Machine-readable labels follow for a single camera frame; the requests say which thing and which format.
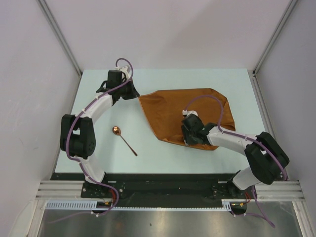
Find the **copper spoon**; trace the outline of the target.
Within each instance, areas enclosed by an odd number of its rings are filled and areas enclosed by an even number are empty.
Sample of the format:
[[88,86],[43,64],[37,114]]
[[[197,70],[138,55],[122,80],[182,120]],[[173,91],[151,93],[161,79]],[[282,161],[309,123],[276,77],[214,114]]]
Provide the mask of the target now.
[[115,134],[116,136],[119,136],[123,141],[124,143],[129,147],[129,149],[133,152],[133,154],[135,156],[138,156],[138,154],[135,152],[135,150],[129,145],[129,143],[123,138],[122,134],[121,134],[121,129],[118,127],[118,126],[114,126],[112,128],[112,132],[113,134]]

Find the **orange cloth napkin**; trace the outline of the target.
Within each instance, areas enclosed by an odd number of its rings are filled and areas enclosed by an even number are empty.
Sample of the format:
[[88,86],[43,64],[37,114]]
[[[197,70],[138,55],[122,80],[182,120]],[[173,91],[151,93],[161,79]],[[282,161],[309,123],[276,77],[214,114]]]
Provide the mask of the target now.
[[212,95],[221,101],[224,115],[221,126],[232,131],[236,130],[235,121],[228,99],[211,88],[158,90],[151,94],[141,95],[139,102],[146,119],[158,140],[174,145],[184,146],[181,131],[183,120],[182,111],[186,106],[197,112],[204,124],[217,123],[221,109],[216,99],[203,97],[189,102],[201,95]]

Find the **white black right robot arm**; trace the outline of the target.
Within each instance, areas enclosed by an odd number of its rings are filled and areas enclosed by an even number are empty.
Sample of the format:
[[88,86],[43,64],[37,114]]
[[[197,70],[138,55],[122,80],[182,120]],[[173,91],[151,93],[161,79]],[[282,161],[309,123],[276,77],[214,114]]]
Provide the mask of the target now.
[[203,124],[195,111],[183,111],[181,130],[186,146],[210,145],[244,155],[249,166],[238,171],[227,182],[228,193],[239,198],[245,190],[258,183],[272,184],[281,175],[289,158],[271,134],[243,135],[215,124]]

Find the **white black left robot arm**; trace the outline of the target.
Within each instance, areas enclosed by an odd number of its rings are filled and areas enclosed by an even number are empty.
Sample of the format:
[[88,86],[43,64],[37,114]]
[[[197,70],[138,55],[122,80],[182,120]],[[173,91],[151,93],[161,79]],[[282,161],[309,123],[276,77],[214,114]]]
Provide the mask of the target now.
[[139,97],[132,76],[133,71],[129,66],[109,70],[107,80],[97,89],[93,100],[78,114],[65,114],[61,119],[60,149],[68,159],[79,164],[85,180],[93,184],[92,192],[100,198],[108,194],[109,185],[103,182],[106,173],[94,157],[94,125],[119,99]]

